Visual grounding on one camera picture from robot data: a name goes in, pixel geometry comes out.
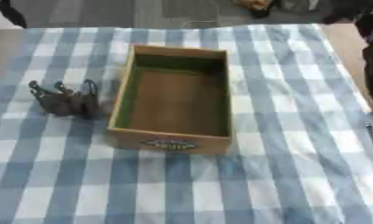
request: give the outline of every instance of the blue and white checkered tablecloth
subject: blue and white checkered tablecloth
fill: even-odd
[[[115,150],[106,118],[44,115],[32,80],[111,105],[132,43],[229,51],[226,156]],[[0,223],[369,224],[369,108],[318,25],[34,29],[0,80]]]

